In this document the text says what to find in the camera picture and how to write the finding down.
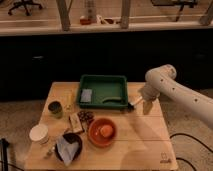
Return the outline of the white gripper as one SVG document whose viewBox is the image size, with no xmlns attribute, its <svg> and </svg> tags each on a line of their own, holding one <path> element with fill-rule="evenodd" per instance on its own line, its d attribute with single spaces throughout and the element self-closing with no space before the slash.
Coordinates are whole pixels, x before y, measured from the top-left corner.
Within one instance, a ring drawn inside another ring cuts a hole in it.
<svg viewBox="0 0 213 171">
<path fill-rule="evenodd" d="M 160 92 L 148 83 L 146 83 L 139 92 L 145 100 L 143 102 L 143 114 L 148 115 L 153 107 L 152 101 L 155 101 L 159 97 Z"/>
</svg>

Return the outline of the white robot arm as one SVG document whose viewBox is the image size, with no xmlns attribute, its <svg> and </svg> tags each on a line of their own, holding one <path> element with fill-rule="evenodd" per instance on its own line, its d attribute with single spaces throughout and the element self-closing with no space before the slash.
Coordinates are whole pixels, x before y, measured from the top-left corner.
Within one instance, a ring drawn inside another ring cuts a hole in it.
<svg viewBox="0 0 213 171">
<path fill-rule="evenodd" d="M 160 93 L 190 109 L 197 118 L 213 130 L 213 99 L 175 81 L 177 72 L 170 64 L 150 69 L 145 85 L 140 89 L 145 101 L 154 101 Z"/>
</svg>

